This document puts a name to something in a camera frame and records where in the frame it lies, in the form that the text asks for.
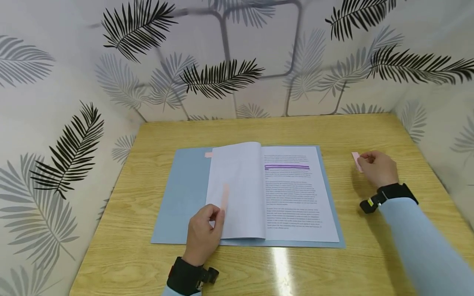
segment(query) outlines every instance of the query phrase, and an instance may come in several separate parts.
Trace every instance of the paper page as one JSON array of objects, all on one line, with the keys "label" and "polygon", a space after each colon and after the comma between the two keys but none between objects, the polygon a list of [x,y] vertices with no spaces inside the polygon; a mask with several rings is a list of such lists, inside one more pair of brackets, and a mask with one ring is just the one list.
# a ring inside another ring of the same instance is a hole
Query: paper page
[{"label": "paper page", "polygon": [[262,147],[266,239],[339,242],[315,147]]},{"label": "paper page", "polygon": [[212,149],[206,205],[227,208],[223,239],[265,238],[261,153],[257,142]]}]

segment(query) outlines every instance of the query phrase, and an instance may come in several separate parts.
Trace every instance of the wearable device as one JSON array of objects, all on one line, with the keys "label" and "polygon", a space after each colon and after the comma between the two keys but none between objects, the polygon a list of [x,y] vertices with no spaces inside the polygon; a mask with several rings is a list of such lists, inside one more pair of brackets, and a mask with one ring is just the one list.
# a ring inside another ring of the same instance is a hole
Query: wearable device
[{"label": "wearable device", "polygon": [[189,296],[202,290],[204,283],[214,284],[219,272],[212,267],[208,270],[204,266],[193,266],[181,257],[176,258],[168,274],[166,284],[178,294]]},{"label": "wearable device", "polygon": [[364,213],[370,214],[375,212],[375,210],[388,199],[398,197],[409,197],[413,199],[416,204],[419,204],[417,199],[412,194],[410,189],[408,189],[408,186],[405,183],[403,183],[402,185],[395,183],[378,188],[377,194],[372,196],[368,200],[362,201],[360,203],[360,207],[364,211]]}]

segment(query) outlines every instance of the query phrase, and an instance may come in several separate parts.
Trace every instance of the hand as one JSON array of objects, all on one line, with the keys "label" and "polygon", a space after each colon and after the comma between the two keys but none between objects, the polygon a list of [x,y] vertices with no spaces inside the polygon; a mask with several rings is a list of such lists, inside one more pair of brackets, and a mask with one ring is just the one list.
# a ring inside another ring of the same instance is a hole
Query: hand
[{"label": "hand", "polygon": [[[219,246],[225,211],[206,205],[189,220],[186,251],[182,259],[194,266],[203,265]],[[209,221],[215,221],[214,228]]]},{"label": "hand", "polygon": [[357,162],[365,176],[377,188],[398,183],[397,163],[380,151],[369,151],[360,155]]}]

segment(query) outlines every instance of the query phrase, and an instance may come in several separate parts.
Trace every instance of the gray palm leaf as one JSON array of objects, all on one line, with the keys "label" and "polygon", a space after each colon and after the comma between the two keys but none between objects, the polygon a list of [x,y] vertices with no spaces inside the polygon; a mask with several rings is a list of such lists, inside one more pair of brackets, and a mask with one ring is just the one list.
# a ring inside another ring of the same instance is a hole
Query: gray palm leaf
[{"label": "gray palm leaf", "polygon": [[215,120],[215,119],[222,119],[222,118],[219,118],[219,117],[214,117],[212,116],[211,118],[208,118],[207,116],[205,115],[190,115],[189,116],[189,120]]},{"label": "gray palm leaf", "polygon": [[237,118],[263,118],[270,117],[270,114],[265,112],[256,104],[240,105],[237,108]]},{"label": "gray palm leaf", "polygon": [[35,154],[26,154],[20,157],[20,170],[9,161],[8,169],[0,169],[0,188],[5,192],[0,194],[0,199],[15,204],[1,208],[4,215],[0,219],[9,220],[5,228],[16,233],[9,245],[22,249],[15,254],[28,252],[28,259],[46,269],[56,264],[61,251],[75,261],[64,244],[79,236],[72,236],[77,222],[69,202],[52,190],[41,190],[43,186],[31,179],[33,172],[40,172],[36,162],[43,160]]},{"label": "gray palm leaf", "polygon": [[23,40],[0,35],[0,85],[4,81],[12,86],[15,83],[34,83],[51,73],[50,62],[55,59],[36,46],[25,45]]},{"label": "gray palm leaf", "polygon": [[120,137],[115,143],[115,148],[112,148],[112,158],[113,160],[124,164],[127,160],[130,149],[132,149],[133,142],[135,141],[134,135],[126,135]]},{"label": "gray palm leaf", "polygon": [[182,54],[177,56],[176,53],[171,54],[164,62],[162,61],[162,69],[155,69],[150,81],[153,88],[152,104],[163,104],[163,112],[166,105],[173,110],[180,108],[182,101],[187,96],[186,90],[188,88],[181,81],[180,75],[183,74],[185,69],[191,68],[193,64],[198,66],[192,56],[188,55],[183,59]]},{"label": "gray palm leaf", "polygon": [[474,117],[467,117],[467,125],[463,126],[463,130],[459,132],[458,137],[454,138],[454,146],[451,150],[457,153],[468,153],[464,166],[467,160],[474,156]]},{"label": "gray palm leaf", "polygon": [[342,110],[345,114],[361,114],[361,113],[383,113],[384,109],[378,107],[377,105],[370,105],[369,108],[365,108],[365,103],[362,103],[362,106],[359,104],[350,104],[346,107],[342,107]]},{"label": "gray palm leaf", "polygon": [[61,281],[59,280],[45,287],[53,269],[47,271],[44,267],[37,266],[36,264],[32,265],[31,269],[31,275],[28,274],[27,270],[23,266],[20,266],[19,271],[10,269],[11,281],[6,280],[5,278],[0,278],[0,295],[45,296],[46,294],[44,293],[48,289]]},{"label": "gray palm leaf", "polygon": [[117,105],[129,109],[140,109],[150,101],[146,88],[140,86],[138,77],[133,74],[126,62],[114,54],[103,54],[100,64],[96,64],[96,77],[100,86]]},{"label": "gray palm leaf", "polygon": [[421,128],[426,125],[426,119],[426,110],[419,101],[410,100],[406,103],[400,120],[416,144],[424,137],[425,131]]},{"label": "gray palm leaf", "polygon": [[100,208],[100,213],[98,213],[99,218],[96,219],[97,221],[100,221],[102,219],[102,215],[104,214],[105,208],[107,207],[107,204],[109,203],[109,199],[110,198],[104,199],[105,204]]},{"label": "gray palm leaf", "polygon": [[208,0],[208,6],[217,11],[228,11],[227,19],[232,17],[233,23],[240,23],[240,18],[245,26],[260,27],[266,25],[266,18],[275,15],[275,7],[269,6],[273,0]]},{"label": "gray palm leaf", "polygon": [[402,34],[393,34],[395,29],[389,30],[390,26],[382,28],[377,37],[372,41],[370,48],[359,48],[355,54],[351,54],[346,61],[337,61],[335,67],[331,67],[331,74],[327,74],[319,80],[318,91],[326,91],[323,99],[331,91],[336,96],[336,91],[341,91],[346,82],[346,89],[349,84],[357,83],[367,79],[370,73],[370,60],[372,56],[381,48],[386,46],[400,45],[403,42]]},{"label": "gray palm leaf", "polygon": [[322,57],[324,53],[323,30],[313,30],[308,39],[305,32],[298,38],[296,54],[293,58],[293,52],[289,52],[290,59],[286,61],[285,68],[288,71],[291,68],[293,60],[293,70],[283,80],[283,84],[290,92],[290,98],[294,101],[300,99],[303,95],[308,99],[307,92],[316,91],[319,76],[321,74]]}]

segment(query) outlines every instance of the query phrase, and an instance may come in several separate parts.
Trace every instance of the wooden table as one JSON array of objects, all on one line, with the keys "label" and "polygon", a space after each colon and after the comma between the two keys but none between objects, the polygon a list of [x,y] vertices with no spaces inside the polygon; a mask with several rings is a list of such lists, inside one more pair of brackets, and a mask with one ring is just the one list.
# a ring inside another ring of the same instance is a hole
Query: wooden table
[{"label": "wooden table", "polygon": [[141,126],[71,289],[71,296],[159,296],[184,246],[151,244],[178,148],[320,145],[346,249],[218,248],[220,271],[205,296],[414,295],[389,228],[358,204],[374,193],[355,170],[352,151],[383,151],[438,229],[474,265],[474,236],[398,119],[391,114],[153,122]]}]

